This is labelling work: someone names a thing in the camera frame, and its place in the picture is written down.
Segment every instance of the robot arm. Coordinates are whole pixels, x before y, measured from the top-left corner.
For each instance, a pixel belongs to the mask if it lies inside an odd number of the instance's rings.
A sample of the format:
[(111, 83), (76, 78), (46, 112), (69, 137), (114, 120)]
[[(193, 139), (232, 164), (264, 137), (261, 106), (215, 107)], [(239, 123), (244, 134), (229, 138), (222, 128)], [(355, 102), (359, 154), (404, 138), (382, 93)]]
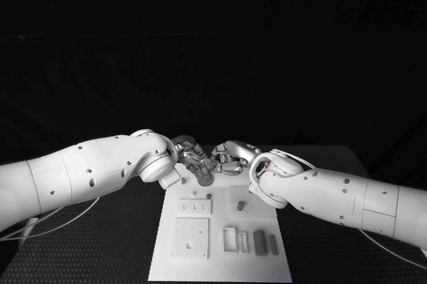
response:
[(249, 191), (275, 208), (388, 236), (427, 250), (427, 191), (324, 169), (304, 171), (274, 150), (249, 167)]
[(179, 147), (151, 130), (82, 142), (0, 166), (0, 231), (24, 219), (117, 191), (132, 176), (174, 184)]

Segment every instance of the dark table surface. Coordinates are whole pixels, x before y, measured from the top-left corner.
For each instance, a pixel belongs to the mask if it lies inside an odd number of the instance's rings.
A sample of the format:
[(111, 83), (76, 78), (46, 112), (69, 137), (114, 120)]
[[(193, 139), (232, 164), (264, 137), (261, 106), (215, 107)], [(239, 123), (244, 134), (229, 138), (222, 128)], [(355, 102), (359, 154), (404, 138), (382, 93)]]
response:
[[(210, 153), (215, 145), (202, 145)], [(257, 145), (277, 148), (316, 167), (369, 177), (346, 146)], [(134, 177), (101, 197), (86, 214), (57, 231), (26, 240), (0, 283), (143, 283), (150, 273), (164, 190)], [(92, 201), (72, 205), (40, 223), (31, 234), (70, 220)], [(392, 256), (356, 229), (300, 213), (277, 210), (294, 283), (427, 283), (427, 270)], [(404, 258), (427, 266), (421, 250), (369, 235)]]

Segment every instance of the white platform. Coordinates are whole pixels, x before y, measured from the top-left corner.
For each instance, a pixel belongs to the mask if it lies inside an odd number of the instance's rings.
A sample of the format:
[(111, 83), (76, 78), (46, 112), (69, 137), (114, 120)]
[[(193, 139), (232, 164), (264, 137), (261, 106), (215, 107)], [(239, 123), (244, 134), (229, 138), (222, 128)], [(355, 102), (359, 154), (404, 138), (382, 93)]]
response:
[[(148, 281), (291, 283), (277, 218), (254, 218), (252, 214), (252, 217), (231, 217), (232, 208), (229, 205), (228, 188), (231, 186), (248, 187), (249, 177), (246, 169), (233, 177), (213, 174), (215, 181), (209, 187), (202, 187), (197, 184), (196, 178), (182, 164), (176, 165), (176, 169), (186, 182), (184, 184), (176, 183), (166, 190)], [(179, 199), (205, 199), (207, 193), (212, 199), (210, 215), (200, 214), (200, 216), (194, 217), (194, 215), (176, 213)], [(249, 199), (246, 199), (245, 206), (251, 213), (255, 213), (252, 209), (254, 203), (251, 203)], [(265, 209), (265, 204), (261, 203), (261, 205), (264, 209), (259, 209), (259, 212), (264, 211), (271, 216), (271, 209), (268, 207)], [(174, 250), (173, 222), (179, 218), (207, 219), (207, 260), (176, 259), (171, 256), (171, 251)], [(246, 233), (248, 255), (242, 256), (239, 249), (236, 253), (223, 252), (225, 227), (233, 227), (236, 234), (239, 232)], [(254, 252), (255, 230), (262, 230), (265, 234), (267, 256), (257, 256)], [(278, 255), (275, 256), (270, 250), (268, 235), (275, 236), (278, 250)]]

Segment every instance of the white cable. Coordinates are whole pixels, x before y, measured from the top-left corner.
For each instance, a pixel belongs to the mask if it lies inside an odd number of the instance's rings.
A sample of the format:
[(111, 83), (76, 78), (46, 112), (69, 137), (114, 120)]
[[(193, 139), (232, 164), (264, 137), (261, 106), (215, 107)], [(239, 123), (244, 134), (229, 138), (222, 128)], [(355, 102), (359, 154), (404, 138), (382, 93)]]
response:
[(30, 225), (26, 225), (21, 229), (19, 229), (16, 232), (10, 233), (8, 235), (6, 235), (4, 237), (0, 238), (0, 241), (3, 241), (4, 239), (7, 239), (10, 236), (16, 235), (17, 233), (20, 233), (23, 230), (26, 230), (29, 227), (34, 226), (37, 223), (40, 223), (43, 220), (46, 220), (53, 214), (56, 214), (60, 210), (63, 209), (63, 207), (57, 208), (47, 216), (44, 216), (42, 219), (37, 219), (37, 221), (34, 223), (31, 223)]
[[(298, 160), (301, 163), (304, 163), (311, 169), (316, 169), (316, 167), (303, 159), (300, 159), (297, 156), (293, 156), (290, 153), (284, 152), (282, 153), (288, 156), (291, 156), (295, 160)], [(417, 264), (415, 262), (409, 261), (408, 259), (402, 258), (399, 255), (396, 255), (396, 253), (394, 253), (392, 251), (389, 251), (365, 233), (365, 231), (362, 231), (359, 229), (359, 231), (362, 232), (362, 234), (368, 237), (368, 239), (388, 252), (391, 253), (396, 258), (402, 259), (405, 262), (411, 263), (412, 265), (415, 265), (417, 267), (422, 268), (424, 270), (427, 270), (427, 267), (424, 267), (421, 264)]]
[(14, 238), (7, 238), (3, 239), (0, 241), (8, 241), (8, 240), (19, 240), (19, 239), (26, 239), (26, 238), (33, 238), (34, 236), (40, 236), (44, 235), (46, 233), (53, 232), (55, 230), (57, 230), (59, 228), (65, 227), (78, 217), (82, 216), (82, 214), (92, 208), (92, 206), (95, 205), (96, 201), (99, 200), (99, 198), (96, 198), (96, 200), (92, 202), (92, 205), (85, 209), (85, 211), (79, 214), (79, 216), (76, 216), (73, 219), (70, 219), (63, 225), (60, 225), (59, 227), (53, 228), (52, 230), (49, 230), (44, 233), (39, 233), (37, 235), (31, 235), (31, 236), (20, 236), (20, 237), (14, 237)]
[(421, 264), (417, 264), (415, 262), (409, 261), (408, 259), (402, 258), (399, 255), (396, 255), (396, 253), (394, 253), (392, 251), (389, 251), (365, 233), (365, 231), (362, 231), (359, 229), (359, 231), (362, 232), (362, 234), (368, 237), (368, 239), (385, 250), (388, 251), (395, 257), (398, 257), (399, 259), (402, 259), (404, 261), (407, 261), (408, 263), (414, 264), (417, 267), (422, 268), (424, 270), (427, 270), (427, 267), (424, 267)]

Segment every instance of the table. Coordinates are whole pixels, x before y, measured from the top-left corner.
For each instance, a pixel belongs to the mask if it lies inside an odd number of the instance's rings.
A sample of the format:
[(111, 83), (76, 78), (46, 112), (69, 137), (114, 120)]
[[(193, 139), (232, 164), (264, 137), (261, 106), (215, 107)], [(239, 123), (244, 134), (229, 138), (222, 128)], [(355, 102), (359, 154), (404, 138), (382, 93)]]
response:
[[(262, 151), (277, 148), (319, 168), (369, 177), (346, 146), (255, 146)], [(215, 145), (202, 147), (209, 153)], [(132, 178), (73, 223), (26, 240), (0, 283), (144, 283), (163, 197), (157, 182)], [(31, 234), (70, 220), (91, 203), (66, 207)], [(395, 258), (356, 229), (304, 215), (290, 205), (277, 210), (277, 219), (294, 283), (427, 283), (427, 270)], [(388, 249), (427, 266), (418, 248), (369, 234)]]

